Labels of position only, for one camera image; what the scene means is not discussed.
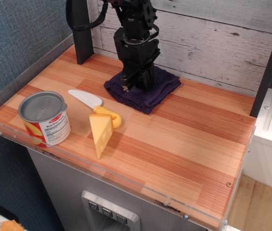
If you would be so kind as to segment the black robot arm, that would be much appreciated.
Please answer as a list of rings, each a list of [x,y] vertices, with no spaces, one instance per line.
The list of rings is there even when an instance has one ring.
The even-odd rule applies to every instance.
[[[150,91],[154,85],[154,61],[160,54],[156,36],[159,28],[155,9],[149,0],[110,0],[121,27],[114,33],[119,60],[123,63],[123,90],[133,87]]]

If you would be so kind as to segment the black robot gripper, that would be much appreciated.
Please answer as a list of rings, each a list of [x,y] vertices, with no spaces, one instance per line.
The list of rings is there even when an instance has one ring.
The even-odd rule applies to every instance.
[[[161,53],[159,41],[152,39],[149,32],[142,40],[128,40],[121,27],[114,34],[114,42],[118,58],[124,65],[121,73],[123,91],[130,91],[133,87],[150,91],[155,78],[153,62]]]

